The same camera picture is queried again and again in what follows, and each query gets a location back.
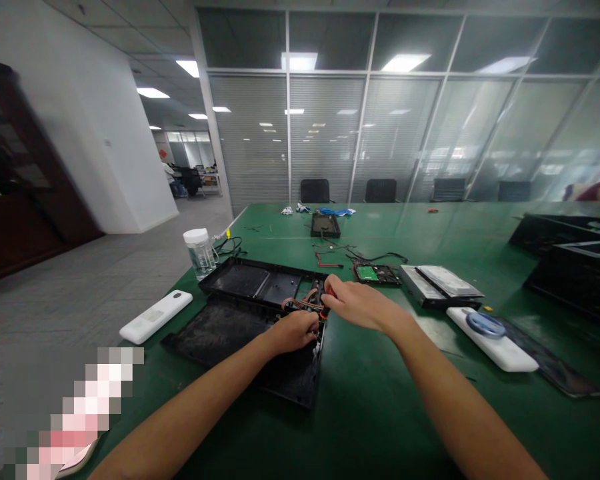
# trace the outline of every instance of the green table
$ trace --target green table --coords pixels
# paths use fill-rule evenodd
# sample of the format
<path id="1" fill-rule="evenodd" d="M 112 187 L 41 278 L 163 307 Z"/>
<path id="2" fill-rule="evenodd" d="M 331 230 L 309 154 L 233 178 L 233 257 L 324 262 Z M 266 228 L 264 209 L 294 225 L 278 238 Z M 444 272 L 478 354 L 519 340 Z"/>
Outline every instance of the green table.
<path id="1" fill-rule="evenodd" d="M 231 226 L 248 258 L 318 270 L 310 216 L 280 215 L 284 204 L 254 204 Z M 434 206 L 439 213 L 427 213 Z M 334 209 L 342 205 L 332 205 Z M 600 385 L 600 328 L 568 309 L 521 289 L 536 258 L 508 245 L 525 211 L 600 216 L 600 206 L 575 203 L 356 204 L 340 220 L 336 242 L 368 257 L 386 251 L 412 265 L 444 265 L 486 294 L 494 308 Z M 262 225 L 260 232 L 248 226 Z M 328 260 L 350 265 L 340 254 Z M 397 260 L 387 262 L 397 265 Z M 351 270 L 320 269 L 352 279 Z M 174 285 L 193 302 L 146 344 L 143 396 L 123 402 L 120 420 L 104 434 L 93 468 L 136 425 L 195 380 L 204 369 L 160 347 L 205 304 L 192 271 Z M 600 399 L 574 400 L 539 374 L 505 373 L 444 313 L 420 309 L 400 288 L 380 288 L 416 314 L 420 326 L 502 416 L 545 472 L 554 478 L 600 478 Z M 329 317 L 315 408 L 308 413 L 250 388 L 229 409 L 180 472 L 182 478 L 461 476 L 438 440 L 415 386 L 384 336 Z"/>

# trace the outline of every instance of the hand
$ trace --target hand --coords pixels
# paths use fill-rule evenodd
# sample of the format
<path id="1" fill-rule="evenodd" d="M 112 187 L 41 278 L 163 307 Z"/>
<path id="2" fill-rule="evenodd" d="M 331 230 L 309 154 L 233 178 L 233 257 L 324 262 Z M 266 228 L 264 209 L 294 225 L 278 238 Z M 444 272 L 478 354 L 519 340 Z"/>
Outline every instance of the hand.
<path id="1" fill-rule="evenodd" d="M 359 327 L 378 330 L 388 334 L 387 329 L 396 320 L 413 319 L 411 314 L 400 308 L 396 302 L 368 285 L 354 282 L 342 282 L 330 275 L 325 282 L 325 290 L 334 295 L 324 294 L 322 302 L 344 320 Z"/>
<path id="2" fill-rule="evenodd" d="M 262 334 L 262 338 L 266 340 L 274 356 L 280 355 L 299 350 L 316 340 L 313 332 L 318 330 L 318 326 L 317 313 L 298 310 L 278 320 Z"/>

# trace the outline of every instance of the dark wooden cabinet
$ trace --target dark wooden cabinet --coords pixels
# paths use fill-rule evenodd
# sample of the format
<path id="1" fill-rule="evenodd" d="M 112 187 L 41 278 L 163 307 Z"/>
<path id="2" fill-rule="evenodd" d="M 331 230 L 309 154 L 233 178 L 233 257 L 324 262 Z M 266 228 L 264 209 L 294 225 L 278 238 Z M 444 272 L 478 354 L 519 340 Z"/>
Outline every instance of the dark wooden cabinet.
<path id="1" fill-rule="evenodd" d="M 0 278 L 103 235 L 0 64 Z"/>

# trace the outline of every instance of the fluorescent light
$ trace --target fluorescent light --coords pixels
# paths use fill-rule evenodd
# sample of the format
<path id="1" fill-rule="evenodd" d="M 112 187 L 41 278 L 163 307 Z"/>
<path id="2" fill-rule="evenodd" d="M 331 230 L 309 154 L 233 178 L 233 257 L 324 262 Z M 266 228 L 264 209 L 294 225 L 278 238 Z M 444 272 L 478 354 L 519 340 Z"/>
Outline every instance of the fluorescent light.
<path id="1" fill-rule="evenodd" d="M 175 62 L 184 68 L 184 70 L 186 70 L 187 73 L 193 78 L 200 78 L 200 72 L 198 72 L 198 62 L 195 60 L 176 60 Z"/>
<path id="2" fill-rule="evenodd" d="M 431 55 L 413 55 L 410 53 L 400 53 L 392 58 L 382 71 L 410 72 Z"/>
<path id="3" fill-rule="evenodd" d="M 510 73 L 534 60 L 537 59 L 531 57 L 505 57 L 486 67 L 482 67 L 480 70 L 476 70 L 476 73 Z"/>
<path id="4" fill-rule="evenodd" d="M 137 90 L 140 95 L 144 95 L 148 98 L 169 98 L 169 96 L 166 93 L 162 93 L 160 90 L 152 88 L 141 88 Z"/>
<path id="5" fill-rule="evenodd" d="M 289 53 L 290 70 L 315 70 L 315 62 L 318 60 L 317 53 Z M 282 70 L 287 69 L 287 54 L 282 52 L 281 56 Z"/>

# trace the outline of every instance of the white power bank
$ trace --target white power bank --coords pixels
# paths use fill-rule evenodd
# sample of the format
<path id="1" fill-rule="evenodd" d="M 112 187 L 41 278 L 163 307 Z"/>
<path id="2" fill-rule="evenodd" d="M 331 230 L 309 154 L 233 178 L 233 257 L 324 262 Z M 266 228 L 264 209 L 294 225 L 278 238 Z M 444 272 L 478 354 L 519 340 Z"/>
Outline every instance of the white power bank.
<path id="1" fill-rule="evenodd" d="M 498 367 L 507 372 L 532 372 L 538 370 L 538 362 L 518 347 L 505 334 L 499 339 L 486 338 L 467 324 L 467 314 L 475 312 L 468 307 L 451 307 L 447 315 L 485 352 Z"/>
<path id="2" fill-rule="evenodd" d="M 174 290 L 151 308 L 138 315 L 120 329 L 120 336 L 131 343 L 140 345 L 156 333 L 166 322 L 186 307 L 193 296 L 190 293 Z"/>

